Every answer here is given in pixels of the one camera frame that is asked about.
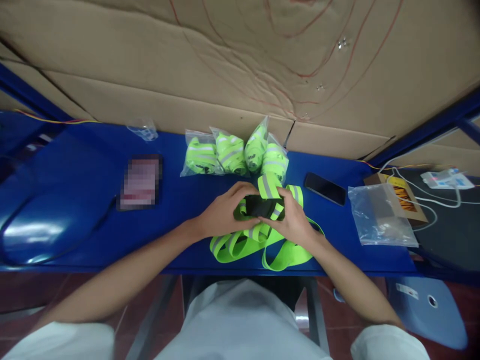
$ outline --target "yellow wire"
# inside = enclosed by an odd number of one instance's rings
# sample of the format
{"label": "yellow wire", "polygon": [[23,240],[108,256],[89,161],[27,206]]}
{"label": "yellow wire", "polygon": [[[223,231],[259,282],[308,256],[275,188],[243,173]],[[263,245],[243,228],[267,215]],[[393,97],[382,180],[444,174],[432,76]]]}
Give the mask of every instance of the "yellow wire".
{"label": "yellow wire", "polygon": [[76,122],[64,122],[64,121],[48,120],[48,119],[44,119],[42,117],[35,116],[33,114],[30,114],[28,112],[25,112],[25,111],[22,111],[22,110],[19,110],[19,109],[14,109],[14,111],[17,112],[17,113],[23,114],[25,116],[28,116],[29,118],[36,119],[36,120],[39,120],[39,121],[43,121],[43,122],[46,122],[46,123],[52,123],[52,124],[65,124],[65,125],[77,125],[77,124],[84,124],[84,123],[98,123],[98,124],[101,124],[100,121],[86,120],[86,119],[85,120],[84,119],[79,119],[79,121],[76,121]]}
{"label": "yellow wire", "polygon": [[[380,170],[379,167],[375,167],[373,165],[370,165],[368,162],[366,161],[363,161],[363,160],[355,160],[355,161],[358,161],[360,163],[364,163],[364,164],[367,164],[369,167],[371,167],[372,169],[377,169],[377,170]],[[397,169],[403,169],[403,168],[413,168],[413,167],[419,167],[419,166],[426,166],[426,165],[432,165],[431,163],[425,163],[425,164],[410,164],[410,165],[405,165],[405,166],[399,166],[397,167]]]}

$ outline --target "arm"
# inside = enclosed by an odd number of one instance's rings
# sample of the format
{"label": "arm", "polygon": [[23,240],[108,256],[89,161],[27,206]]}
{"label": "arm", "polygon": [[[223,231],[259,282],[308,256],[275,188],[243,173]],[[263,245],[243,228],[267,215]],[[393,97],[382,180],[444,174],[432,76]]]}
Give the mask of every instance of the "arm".
{"label": "arm", "polygon": [[284,220],[260,219],[286,239],[309,251],[320,263],[347,304],[360,317],[372,324],[390,324],[404,329],[402,321],[379,288],[358,267],[339,253],[325,236],[312,228],[302,207],[295,201],[290,191],[278,188],[278,192],[284,197]]}
{"label": "arm", "polygon": [[236,221],[233,215],[240,200],[253,194],[259,193],[252,184],[237,182],[200,216],[125,256],[79,287],[40,319],[32,331],[51,322],[94,322],[121,309],[191,244],[257,224],[256,218]]}

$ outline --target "bagged reflective vest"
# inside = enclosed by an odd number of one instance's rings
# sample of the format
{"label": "bagged reflective vest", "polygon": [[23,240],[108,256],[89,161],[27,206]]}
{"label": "bagged reflective vest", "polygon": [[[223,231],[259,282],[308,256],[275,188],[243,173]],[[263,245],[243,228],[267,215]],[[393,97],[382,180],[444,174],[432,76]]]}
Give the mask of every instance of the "bagged reflective vest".
{"label": "bagged reflective vest", "polygon": [[280,146],[275,137],[269,133],[268,145],[265,154],[263,155],[261,173],[274,173],[283,185],[287,176],[288,167],[289,158],[287,157],[287,150]]}
{"label": "bagged reflective vest", "polygon": [[185,140],[187,148],[181,177],[195,174],[224,174],[217,160],[217,146],[212,134],[186,130]]}
{"label": "bagged reflective vest", "polygon": [[228,132],[211,127],[215,137],[217,159],[226,174],[250,176],[245,162],[244,141]]}
{"label": "bagged reflective vest", "polygon": [[267,149],[269,116],[256,127],[245,145],[245,161],[252,173],[262,168],[265,150]]}

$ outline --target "white cable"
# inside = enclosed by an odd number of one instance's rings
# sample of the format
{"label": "white cable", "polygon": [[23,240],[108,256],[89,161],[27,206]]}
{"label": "white cable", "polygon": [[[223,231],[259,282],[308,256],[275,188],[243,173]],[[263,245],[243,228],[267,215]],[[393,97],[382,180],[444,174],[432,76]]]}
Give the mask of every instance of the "white cable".
{"label": "white cable", "polygon": [[[392,174],[391,174],[389,177],[386,178],[386,183],[387,183],[387,184],[390,184],[390,178],[391,178],[393,175],[394,175],[394,172],[392,171]],[[419,205],[419,206],[421,206],[421,207],[424,207],[424,208],[429,209],[429,210],[433,213],[433,217],[434,217],[433,221],[432,221],[431,223],[429,223],[427,226],[421,227],[421,228],[419,228],[419,229],[418,229],[418,228],[417,228],[417,229],[414,229],[414,228],[413,228],[412,230],[413,230],[414,232],[420,231],[420,230],[425,230],[426,228],[431,227],[432,225],[434,225],[434,224],[437,222],[437,220],[439,219],[439,217],[437,216],[437,213],[435,212],[435,210],[433,210],[430,206],[423,205],[423,204],[418,203],[418,202],[415,202],[415,201],[410,201],[410,200],[406,200],[406,199],[404,199],[404,198],[401,198],[400,196],[398,196],[398,195],[395,193],[394,186],[393,186],[392,184],[390,184],[390,185],[391,185],[391,186],[390,186],[390,189],[391,189],[393,195],[395,195],[395,196],[396,196],[397,198],[399,198],[400,200],[405,200],[406,202],[409,202],[409,203],[412,203],[412,204],[417,204],[417,205]]]}
{"label": "white cable", "polygon": [[414,148],[414,149],[412,149],[412,150],[410,150],[410,151],[408,151],[408,152],[406,152],[406,153],[404,153],[404,154],[402,154],[402,155],[395,156],[395,157],[391,158],[390,160],[388,160],[386,163],[383,164],[383,166],[380,168],[380,170],[378,170],[378,172],[381,173],[383,170],[385,170],[385,168],[387,167],[387,165],[390,164],[393,160],[396,160],[396,159],[398,159],[398,158],[401,158],[401,157],[403,157],[403,156],[405,156],[405,155],[407,155],[407,154],[413,153],[415,150],[421,149],[421,148],[423,148],[424,146],[433,144],[433,143],[437,142],[438,140],[441,140],[441,139],[447,137],[448,135],[450,135],[451,133],[455,132],[456,130],[457,130],[457,129],[454,128],[454,129],[450,130],[449,132],[446,132],[446,133],[444,133],[444,134],[442,134],[442,135],[440,135],[440,136],[437,136],[436,138],[434,138],[434,139],[432,139],[432,140],[430,140],[430,141],[428,141],[428,142],[426,142],[426,143],[424,143],[424,144],[422,144],[422,145],[420,145],[420,146],[418,146],[418,147],[416,147],[416,148]]}
{"label": "white cable", "polygon": [[[398,175],[400,175],[400,171],[396,168],[396,167],[392,167],[391,168],[391,172],[392,174],[390,176],[393,176],[395,174],[395,171]],[[459,208],[460,205],[462,205],[462,199],[460,198],[460,191],[459,191],[459,188],[453,184],[452,185],[453,188],[455,189],[455,194],[456,194],[456,204],[455,205],[448,205],[448,204],[444,204],[443,202],[439,202],[437,200],[432,200],[432,199],[426,199],[426,198],[423,198],[423,197],[418,197],[418,196],[415,196],[418,200],[423,200],[423,201],[428,201],[428,202],[431,202],[431,203],[435,203],[435,204],[438,204],[438,205],[442,205],[446,208]]]}
{"label": "white cable", "polygon": [[[415,185],[413,182],[407,180],[406,178],[404,178],[404,176],[400,173],[400,171],[396,168],[396,167],[392,167],[392,171],[394,171],[393,169],[396,169],[396,173],[398,174],[398,176],[400,176],[403,180],[405,180],[407,183],[409,183],[410,185],[413,185],[414,187],[416,187],[418,190],[420,190],[421,192],[431,196],[431,197],[434,197],[434,198],[437,198],[437,199],[440,199],[440,200],[446,200],[446,201],[454,201],[454,202],[457,202],[458,200],[453,200],[453,199],[448,199],[446,197],[441,197],[441,196],[437,196],[437,195],[433,195],[431,193],[429,193],[428,191],[425,191],[423,190],[421,187],[419,187],[418,185]],[[480,205],[480,202],[469,202],[469,201],[461,201],[462,204],[471,204],[471,205]]]}

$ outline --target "person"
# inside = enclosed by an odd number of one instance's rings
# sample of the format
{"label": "person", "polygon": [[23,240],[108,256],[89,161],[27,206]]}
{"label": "person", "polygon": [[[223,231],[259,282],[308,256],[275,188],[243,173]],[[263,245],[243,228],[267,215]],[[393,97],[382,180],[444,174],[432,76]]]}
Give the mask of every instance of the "person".
{"label": "person", "polygon": [[[12,359],[112,359],[114,332],[95,323],[124,307],[162,269],[191,244],[204,238],[250,229],[263,221],[304,247],[320,263],[344,300],[370,326],[351,346],[355,360],[428,359],[420,341],[409,335],[375,284],[309,224],[302,207],[283,188],[282,221],[234,219],[247,195],[238,182],[198,217],[125,256],[65,298],[4,357]],[[214,283],[190,304],[180,333],[158,354],[166,359],[330,359],[301,334],[294,313],[276,295],[243,279]]]}

